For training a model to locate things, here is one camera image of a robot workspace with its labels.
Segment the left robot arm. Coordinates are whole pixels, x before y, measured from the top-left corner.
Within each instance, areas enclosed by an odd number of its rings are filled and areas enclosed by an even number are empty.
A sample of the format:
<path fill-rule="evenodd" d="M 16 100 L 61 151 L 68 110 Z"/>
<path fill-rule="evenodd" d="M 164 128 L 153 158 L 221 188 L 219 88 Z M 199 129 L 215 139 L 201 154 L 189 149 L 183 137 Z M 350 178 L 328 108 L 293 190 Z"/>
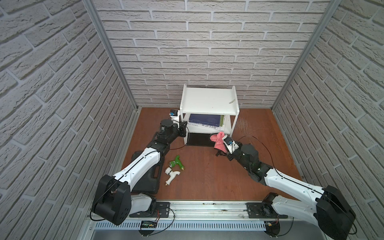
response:
<path fill-rule="evenodd" d="M 152 213 L 155 198 L 147 194 L 132 195 L 132 189 L 171 150 L 175 139 L 187 135 L 187 124 L 186 121 L 162 120 L 160 130 L 132 163 L 113 176 L 104 175 L 100 179 L 90 213 L 117 226 L 129 215 Z"/>

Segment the white two-tier bookshelf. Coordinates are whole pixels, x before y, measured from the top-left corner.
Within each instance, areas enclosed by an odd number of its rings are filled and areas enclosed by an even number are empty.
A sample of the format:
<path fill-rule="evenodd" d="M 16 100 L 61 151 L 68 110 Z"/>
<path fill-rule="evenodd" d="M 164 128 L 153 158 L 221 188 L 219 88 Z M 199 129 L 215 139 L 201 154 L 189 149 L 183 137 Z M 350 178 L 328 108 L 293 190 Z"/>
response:
<path fill-rule="evenodd" d="M 236 87 L 230 89 L 192 88 L 184 85 L 180 104 L 181 120 L 185 114 L 231 116 L 232 136 L 240 113 Z M 188 146 L 212 147 L 211 134 L 191 133 L 184 138 Z"/>

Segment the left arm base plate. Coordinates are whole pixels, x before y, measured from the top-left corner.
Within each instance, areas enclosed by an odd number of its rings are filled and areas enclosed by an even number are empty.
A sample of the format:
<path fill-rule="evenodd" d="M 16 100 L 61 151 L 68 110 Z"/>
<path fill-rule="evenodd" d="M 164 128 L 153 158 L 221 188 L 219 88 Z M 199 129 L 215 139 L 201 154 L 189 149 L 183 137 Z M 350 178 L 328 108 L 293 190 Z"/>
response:
<path fill-rule="evenodd" d="M 130 218 L 168 218 L 170 214 L 170 202 L 156 202 L 145 212 L 130 214 Z"/>

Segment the pink and grey cloth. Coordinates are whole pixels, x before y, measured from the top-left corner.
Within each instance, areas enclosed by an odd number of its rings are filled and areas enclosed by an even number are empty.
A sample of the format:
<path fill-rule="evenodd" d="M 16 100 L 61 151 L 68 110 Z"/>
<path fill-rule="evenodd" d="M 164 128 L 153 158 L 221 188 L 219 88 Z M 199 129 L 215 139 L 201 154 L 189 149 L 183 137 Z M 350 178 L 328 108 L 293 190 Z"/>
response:
<path fill-rule="evenodd" d="M 222 153 L 226 154 L 228 152 L 226 145 L 224 144 L 223 137 L 225 136 L 224 132 L 219 132 L 217 134 L 210 135 L 210 141 L 215 143 L 214 148 Z"/>

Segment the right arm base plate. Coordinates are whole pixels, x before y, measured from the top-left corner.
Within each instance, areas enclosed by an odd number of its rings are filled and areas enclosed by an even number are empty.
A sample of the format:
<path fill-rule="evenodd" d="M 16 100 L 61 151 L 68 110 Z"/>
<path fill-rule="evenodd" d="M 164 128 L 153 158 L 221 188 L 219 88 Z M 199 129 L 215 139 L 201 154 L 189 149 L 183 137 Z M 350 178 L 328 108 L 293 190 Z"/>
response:
<path fill-rule="evenodd" d="M 262 202 L 246 203 L 249 219 L 287 219 L 287 215 L 278 215 L 268 204 Z"/>

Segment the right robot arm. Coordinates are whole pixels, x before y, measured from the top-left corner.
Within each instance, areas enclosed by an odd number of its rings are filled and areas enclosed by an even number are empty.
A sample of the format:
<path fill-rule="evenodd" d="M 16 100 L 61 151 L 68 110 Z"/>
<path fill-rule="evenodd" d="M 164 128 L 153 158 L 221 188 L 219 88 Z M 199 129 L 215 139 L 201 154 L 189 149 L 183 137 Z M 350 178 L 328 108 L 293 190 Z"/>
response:
<path fill-rule="evenodd" d="M 291 200 L 269 194 L 264 203 L 277 214 L 311 223 L 333 240 L 345 240 L 351 235 L 356 214 L 339 189 L 311 185 L 282 173 L 261 162 L 258 151 L 250 144 L 232 142 L 219 148 L 218 155 L 236 160 L 255 182 L 294 197 Z"/>

